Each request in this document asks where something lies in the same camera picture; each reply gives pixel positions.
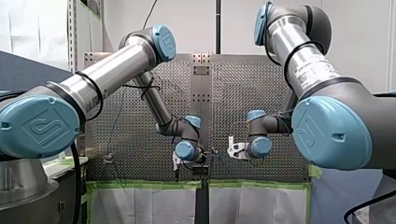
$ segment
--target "metal pole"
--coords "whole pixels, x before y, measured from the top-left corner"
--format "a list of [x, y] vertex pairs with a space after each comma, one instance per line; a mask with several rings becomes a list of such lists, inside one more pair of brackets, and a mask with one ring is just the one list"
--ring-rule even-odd
[[216, 54], [221, 54], [221, 0], [216, 0]]
[[193, 166], [192, 178], [201, 180], [201, 188], [195, 191], [194, 224], [209, 224], [209, 167], [207, 165]]

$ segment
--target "black wire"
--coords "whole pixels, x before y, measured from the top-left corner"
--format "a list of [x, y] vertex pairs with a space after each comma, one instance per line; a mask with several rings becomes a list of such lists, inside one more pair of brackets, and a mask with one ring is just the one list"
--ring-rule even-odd
[[26, 93], [26, 91], [8, 91], [0, 95], [0, 102], [18, 97], [24, 93]]
[[[145, 21], [145, 23], [144, 23], [144, 25], [143, 25], [143, 30], [146, 29], [147, 22], [149, 21], [149, 17], [151, 16], [152, 10], [154, 9], [155, 5], [157, 4], [157, 1], [158, 1], [158, 0], [155, 0], [155, 1], [154, 1], [153, 5], [152, 5], [152, 7], [151, 7], [151, 10], [150, 10], [148, 16], [146, 17], [146, 21]], [[158, 87], [158, 86], [151, 86], [151, 84], [152, 84], [152, 82], [150, 81], [148, 87], [145, 87], [146, 90], [140, 95], [140, 97], [141, 97], [142, 100], [143, 100], [143, 96], [145, 95], [145, 93], [146, 93], [150, 88], [156, 88], [156, 89], [160, 88], [160, 87]], [[140, 89], [140, 88], [135, 87], [135, 86], [129, 86], [129, 85], [124, 85], [124, 86], [125, 86], [125, 87], [133, 87], [133, 88]], [[115, 127], [116, 127], [116, 125], [117, 125], [117, 122], [119, 121], [119, 118], [120, 118], [120, 114], [121, 114], [121, 111], [122, 111], [122, 107], [123, 107], [123, 105], [124, 105], [124, 100], [125, 100], [125, 90], [122, 92], [120, 110], [119, 110], [119, 112], [118, 112], [118, 114], [117, 114], [117, 116], [116, 116], [116, 119], [114, 120], [114, 123], [113, 123], [112, 127], [111, 127], [110, 138], [108, 139], [108, 143], [107, 143], [107, 147], [106, 147], [106, 154], [107, 154], [107, 155], [108, 155], [108, 151], [109, 151], [109, 148], [110, 148], [111, 141], [112, 141], [112, 139], [113, 139], [114, 129], [115, 129]]]
[[311, 45], [311, 44], [315, 44], [317, 46], [317, 48], [320, 50], [321, 53], [324, 52], [325, 48], [324, 48], [322, 43], [320, 43], [318, 41], [315, 41], [315, 40], [309, 40], [309, 41], [306, 41], [303, 44], [300, 44], [300, 45], [296, 46], [291, 51], [291, 53], [288, 55], [288, 57], [286, 58], [285, 66], [283, 67], [283, 76], [284, 76], [285, 81], [288, 84], [289, 88], [291, 90], [293, 90], [293, 91], [294, 91], [294, 88], [291, 86], [290, 81], [289, 81], [289, 74], [288, 74], [289, 63], [290, 63], [291, 58], [294, 56], [295, 53], [297, 53], [300, 49], [303, 49], [303, 48], [305, 48], [305, 47], [307, 47], [308, 45]]
[[99, 99], [99, 110], [98, 110], [98, 112], [96, 112], [96, 114], [92, 118], [87, 119], [87, 121], [96, 119], [102, 113], [102, 110], [103, 110], [103, 103], [104, 103], [104, 100], [105, 100], [104, 97], [103, 97], [103, 94], [100, 91], [99, 86], [96, 84], [95, 81], [92, 80], [92, 78], [90, 78], [89, 76], [87, 76], [86, 74], [84, 74], [84, 73], [82, 73], [80, 71], [77, 71], [75, 74], [88, 79], [91, 82], [91, 84], [95, 87], [95, 91], [96, 91], [96, 94], [97, 94], [98, 99]]
[[116, 116], [116, 119], [114, 120], [113, 125], [111, 126], [110, 138], [108, 139], [107, 147], [106, 147], [106, 155], [108, 155], [108, 151], [109, 151], [109, 148], [110, 148], [111, 140], [113, 140], [114, 129], [116, 128], [117, 122], [119, 121], [120, 114], [121, 114], [121, 111], [122, 111], [122, 107], [123, 107], [123, 105], [124, 105], [124, 100], [125, 100], [125, 97], [124, 97], [124, 96], [125, 96], [125, 90], [123, 90], [123, 92], [122, 92], [121, 104], [120, 104], [119, 112], [118, 112], [118, 114], [117, 114], [117, 116]]
[[264, 28], [264, 38], [265, 38], [265, 41], [264, 41], [264, 47], [265, 47], [265, 53], [267, 54], [267, 57], [268, 57], [268, 59], [272, 62], [272, 63], [274, 63], [274, 64], [276, 64], [276, 65], [278, 65], [278, 66], [280, 66], [280, 63], [279, 62], [277, 62], [277, 61], [275, 61], [275, 59], [271, 56], [271, 53], [269, 52], [269, 49], [268, 49], [268, 38], [269, 38], [269, 35], [268, 35], [268, 21], [269, 21], [269, 18], [268, 18], [268, 13], [269, 13], [269, 7], [272, 5], [272, 2], [270, 2], [270, 1], [268, 1], [267, 2], [267, 5], [266, 5], [266, 7], [265, 7], [265, 24], [264, 24], [264, 26], [265, 26], [265, 28]]
[[194, 171], [188, 165], [186, 165], [186, 163], [184, 163], [184, 161], [181, 161], [181, 162], [183, 163], [184, 167], [186, 167], [188, 170]]
[[143, 97], [145, 96], [145, 94], [148, 92], [149, 89], [153, 88], [153, 89], [157, 89], [158, 91], [161, 90], [161, 87], [159, 86], [153, 86], [152, 83], [154, 82], [154, 77], [151, 77], [151, 80], [149, 81], [148, 85], [146, 87], [140, 87], [140, 86], [133, 86], [133, 85], [129, 85], [129, 84], [124, 84], [122, 85], [123, 87], [129, 87], [129, 88], [135, 88], [135, 89], [140, 89], [140, 90], [144, 90], [142, 92], [142, 94], [140, 95], [140, 99], [142, 101], [144, 101]]
[[78, 150], [76, 147], [76, 143], [73, 142], [73, 144], [70, 146], [73, 154], [73, 162], [75, 164], [75, 176], [76, 176], [76, 201], [75, 201], [75, 209], [74, 209], [74, 215], [73, 215], [73, 224], [78, 224], [78, 218], [79, 218], [79, 210], [81, 207], [81, 166], [79, 164], [79, 156], [78, 156]]
[[149, 11], [148, 16], [146, 17], [145, 24], [143, 25], [143, 30], [146, 29], [146, 25], [148, 24], [149, 17], [151, 16], [152, 10], [154, 9], [155, 5], [157, 4], [157, 1], [158, 0], [155, 0], [154, 3], [151, 6], [151, 10]]
[[350, 215], [352, 215], [353, 213], [355, 213], [356, 211], [358, 211], [359, 209], [361, 209], [361, 208], [363, 208], [363, 207], [366, 207], [366, 206], [369, 206], [369, 205], [371, 205], [371, 204], [373, 204], [373, 203], [379, 203], [379, 202], [384, 201], [384, 200], [386, 200], [386, 199], [388, 199], [388, 198], [390, 198], [390, 197], [393, 197], [393, 196], [395, 196], [395, 195], [396, 195], [396, 190], [391, 191], [391, 192], [389, 192], [389, 193], [387, 193], [387, 194], [384, 194], [384, 195], [382, 195], [382, 196], [379, 196], [379, 197], [377, 197], [377, 198], [374, 198], [374, 199], [372, 199], [372, 200], [370, 200], [370, 201], [367, 201], [367, 202], [365, 202], [365, 203], [361, 203], [361, 204], [359, 204], [359, 205], [357, 205], [357, 206], [355, 206], [355, 207], [349, 209], [349, 210], [344, 214], [344, 221], [345, 221], [345, 223], [346, 223], [346, 224], [350, 224], [349, 221], [347, 220], [347, 218], [348, 218]]
[[197, 138], [198, 138], [198, 139], [200, 138], [200, 133], [199, 133], [198, 128], [195, 127], [194, 125], [192, 125], [192, 123], [191, 123], [189, 120], [184, 119], [184, 118], [178, 119], [176, 116], [173, 116], [173, 117], [176, 119], [176, 121], [172, 124], [172, 128], [171, 128], [172, 136], [173, 136], [171, 144], [174, 144], [174, 143], [175, 143], [175, 140], [176, 140], [176, 138], [177, 138], [178, 123], [179, 123], [181, 120], [184, 120], [184, 121], [188, 122], [188, 123], [190, 124], [190, 126], [195, 130], [195, 132], [196, 132], [196, 134], [197, 134]]

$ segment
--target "silver metal tube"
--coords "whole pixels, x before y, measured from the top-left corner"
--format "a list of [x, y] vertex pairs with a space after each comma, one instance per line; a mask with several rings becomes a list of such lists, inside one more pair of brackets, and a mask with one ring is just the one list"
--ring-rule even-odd
[[[284, 66], [288, 56], [297, 46], [309, 41], [305, 23], [296, 16], [285, 16], [269, 27], [271, 48]], [[297, 51], [288, 66], [289, 81], [300, 97], [320, 82], [340, 77], [332, 65], [312, 44]]]
[[[146, 72], [134, 78], [134, 84], [139, 87], [147, 87], [152, 79], [152, 74]], [[148, 105], [149, 110], [154, 116], [157, 123], [162, 126], [169, 123], [172, 120], [172, 114], [169, 112], [166, 107], [163, 98], [160, 93], [155, 88], [150, 88], [146, 91], [143, 96], [146, 104]]]
[[[104, 98], [157, 63], [155, 51], [145, 39], [131, 36], [128, 41], [130, 45], [82, 71], [98, 85]], [[84, 113], [99, 103], [94, 86], [84, 77], [74, 75], [58, 85], [76, 100]]]

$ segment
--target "perforated metal panel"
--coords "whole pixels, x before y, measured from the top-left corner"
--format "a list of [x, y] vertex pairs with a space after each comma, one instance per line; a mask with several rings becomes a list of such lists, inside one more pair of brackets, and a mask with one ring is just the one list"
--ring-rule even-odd
[[[192, 55], [177, 55], [172, 62], [159, 65], [153, 74], [154, 84], [162, 87], [163, 99], [174, 115], [198, 114], [203, 123], [208, 124], [208, 130], [203, 131], [207, 134], [208, 149], [219, 152], [208, 161], [211, 177], [307, 181], [306, 164], [291, 137], [273, 134], [274, 149], [262, 160], [235, 161], [226, 153], [232, 126], [235, 140], [245, 140], [246, 124], [235, 122], [245, 121], [250, 109], [260, 108], [275, 114], [281, 108], [286, 92], [282, 70], [260, 56], [209, 57], [210, 62], [205, 63], [210, 68], [211, 84], [207, 75], [200, 78], [193, 73], [197, 62]], [[200, 85], [211, 85], [211, 88], [200, 88]], [[120, 118], [108, 147], [108, 152], [114, 153], [114, 163], [104, 164], [123, 94]], [[103, 114], [93, 125], [96, 156], [92, 159], [89, 178], [174, 180], [172, 153], [176, 143], [171, 145], [171, 137], [159, 136], [154, 127], [155, 120], [140, 100], [138, 90], [122, 88], [106, 99]], [[183, 167], [182, 170], [181, 178], [189, 179], [190, 171]]]
[[[188, 115], [191, 105], [191, 56], [178, 55], [172, 62], [157, 66], [152, 73], [155, 76], [153, 85], [161, 87], [169, 110], [176, 117]], [[121, 104], [120, 118], [107, 149]], [[172, 145], [172, 137], [155, 133], [155, 124], [137, 89], [121, 88], [108, 97], [102, 115], [93, 125], [96, 155], [88, 172], [89, 178], [174, 180], [172, 153], [177, 141]], [[114, 153], [113, 164], [103, 163], [103, 157], [108, 153]], [[181, 173], [182, 178], [189, 175], [188, 172]]]
[[283, 70], [262, 56], [214, 55], [212, 65], [212, 144], [219, 151], [213, 160], [212, 178], [269, 179], [304, 182], [308, 172], [305, 160], [292, 137], [271, 134], [273, 149], [269, 156], [255, 161], [236, 161], [226, 149], [228, 137], [246, 141], [247, 113], [263, 109], [279, 112], [286, 85]]

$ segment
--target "light blue joint cap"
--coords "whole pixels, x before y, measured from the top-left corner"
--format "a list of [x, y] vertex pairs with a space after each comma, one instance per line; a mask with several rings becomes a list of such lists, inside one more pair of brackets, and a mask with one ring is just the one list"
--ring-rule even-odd
[[252, 121], [254, 119], [264, 117], [265, 115], [267, 115], [267, 113], [265, 113], [265, 111], [263, 111], [263, 110], [250, 110], [247, 113], [247, 120]]
[[67, 149], [78, 136], [76, 110], [52, 96], [30, 96], [0, 110], [0, 148], [16, 158], [39, 159]]
[[267, 5], [264, 4], [257, 13], [256, 25], [254, 28], [254, 43], [256, 44], [256, 46], [264, 45], [264, 29], [265, 29], [265, 22], [267, 20], [265, 16], [266, 8]]
[[176, 41], [172, 32], [165, 25], [152, 27], [154, 45], [164, 62], [173, 60], [176, 56]]
[[176, 155], [183, 161], [193, 161], [195, 157], [194, 146], [187, 141], [182, 141], [177, 144], [175, 149]]
[[253, 140], [250, 147], [253, 154], [259, 158], [268, 155], [268, 153], [270, 153], [271, 148], [272, 148], [271, 139], [269, 139], [268, 137], [257, 137], [256, 139]]
[[294, 109], [294, 141], [315, 165], [357, 170], [371, 159], [373, 144], [363, 120], [347, 105], [327, 96], [312, 96]]
[[195, 128], [201, 129], [201, 119], [195, 116], [186, 116], [188, 120]]

